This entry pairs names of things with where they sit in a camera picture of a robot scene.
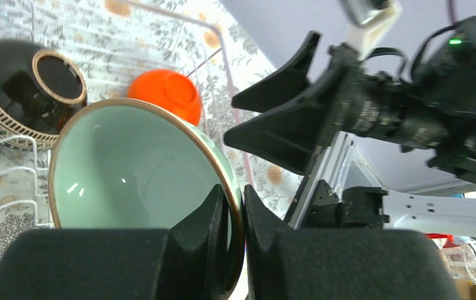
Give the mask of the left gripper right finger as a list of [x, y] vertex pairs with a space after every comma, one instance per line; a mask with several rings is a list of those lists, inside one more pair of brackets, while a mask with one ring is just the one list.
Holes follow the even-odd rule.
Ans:
[[327, 227], [293, 229], [245, 186], [248, 298], [458, 299], [442, 258], [422, 233], [345, 217], [384, 195], [377, 187], [351, 187], [327, 209]]

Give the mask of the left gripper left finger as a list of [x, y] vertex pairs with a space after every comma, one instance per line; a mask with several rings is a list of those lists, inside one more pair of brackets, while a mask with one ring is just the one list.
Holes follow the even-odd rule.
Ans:
[[222, 299], [226, 197], [171, 229], [39, 229], [0, 260], [0, 299]]

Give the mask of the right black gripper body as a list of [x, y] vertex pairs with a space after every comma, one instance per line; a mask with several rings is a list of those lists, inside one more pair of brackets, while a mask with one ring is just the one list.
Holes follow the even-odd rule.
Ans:
[[422, 44], [411, 79], [367, 75], [346, 45], [332, 62], [346, 68], [329, 113], [328, 132], [398, 144], [403, 153], [432, 149], [427, 166], [476, 184], [476, 16], [435, 32], [450, 37], [428, 59]]

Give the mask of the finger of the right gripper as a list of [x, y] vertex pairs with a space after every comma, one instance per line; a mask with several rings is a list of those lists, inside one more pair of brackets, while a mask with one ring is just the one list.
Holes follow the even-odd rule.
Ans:
[[309, 85], [307, 74], [321, 34], [309, 31], [296, 53], [282, 67], [232, 97], [233, 108], [265, 113], [298, 96]]
[[304, 174], [316, 148], [328, 147], [339, 130], [334, 95], [347, 73], [326, 70], [298, 96], [227, 130], [225, 144]]

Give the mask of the celadon green ceramic bowl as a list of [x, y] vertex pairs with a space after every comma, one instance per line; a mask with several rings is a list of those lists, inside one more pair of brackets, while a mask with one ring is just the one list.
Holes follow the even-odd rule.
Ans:
[[98, 101], [62, 128], [48, 173], [53, 223], [62, 229], [169, 229], [223, 188], [224, 297], [245, 256], [242, 194], [221, 148], [202, 130], [148, 102]]

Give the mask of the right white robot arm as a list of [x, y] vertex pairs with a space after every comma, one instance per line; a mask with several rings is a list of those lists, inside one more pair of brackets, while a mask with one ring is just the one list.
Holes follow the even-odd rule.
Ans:
[[225, 144], [302, 176], [288, 210], [293, 228], [368, 227], [476, 237], [476, 199], [415, 196], [379, 187], [334, 191], [348, 134], [398, 144], [403, 153], [433, 149], [427, 165], [476, 184], [476, 16], [435, 32], [450, 38], [424, 59], [411, 81], [368, 75], [364, 58], [343, 43], [307, 78], [320, 34], [312, 31], [281, 68], [233, 96], [256, 117], [228, 130]]

